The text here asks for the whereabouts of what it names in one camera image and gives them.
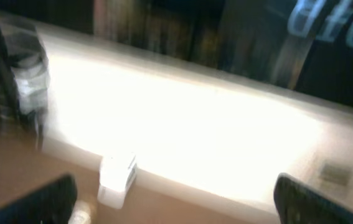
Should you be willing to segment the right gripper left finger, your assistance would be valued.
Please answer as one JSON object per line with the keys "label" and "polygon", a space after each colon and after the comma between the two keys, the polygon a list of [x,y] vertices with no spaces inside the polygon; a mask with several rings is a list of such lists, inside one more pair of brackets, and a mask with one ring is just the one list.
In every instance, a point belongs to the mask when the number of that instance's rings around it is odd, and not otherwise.
{"label": "right gripper left finger", "polygon": [[64,174],[0,207],[0,224],[67,224],[77,196],[78,190],[74,177]]}

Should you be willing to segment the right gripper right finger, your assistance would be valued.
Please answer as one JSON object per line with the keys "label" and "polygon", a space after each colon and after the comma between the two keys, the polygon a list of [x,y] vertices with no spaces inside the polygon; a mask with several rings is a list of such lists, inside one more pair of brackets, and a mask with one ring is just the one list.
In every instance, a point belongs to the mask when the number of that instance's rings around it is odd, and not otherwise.
{"label": "right gripper right finger", "polygon": [[288,174],[280,174],[273,200],[281,224],[353,224],[353,212]]}

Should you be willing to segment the white tube with brown cap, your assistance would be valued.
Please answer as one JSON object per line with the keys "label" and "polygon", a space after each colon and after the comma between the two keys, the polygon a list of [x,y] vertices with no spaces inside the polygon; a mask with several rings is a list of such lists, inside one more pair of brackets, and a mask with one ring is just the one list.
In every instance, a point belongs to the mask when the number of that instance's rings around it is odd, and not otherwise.
{"label": "white tube with brown cap", "polygon": [[68,224],[93,224],[95,215],[96,206],[94,204],[78,200],[73,207]]}

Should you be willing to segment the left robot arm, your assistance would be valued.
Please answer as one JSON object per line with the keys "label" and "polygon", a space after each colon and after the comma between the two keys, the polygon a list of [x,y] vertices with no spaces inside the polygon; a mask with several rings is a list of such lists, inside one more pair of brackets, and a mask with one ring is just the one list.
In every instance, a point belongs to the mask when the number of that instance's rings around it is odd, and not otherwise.
{"label": "left robot arm", "polygon": [[0,16],[0,135],[23,131],[42,149],[49,80],[48,58],[36,26]]}

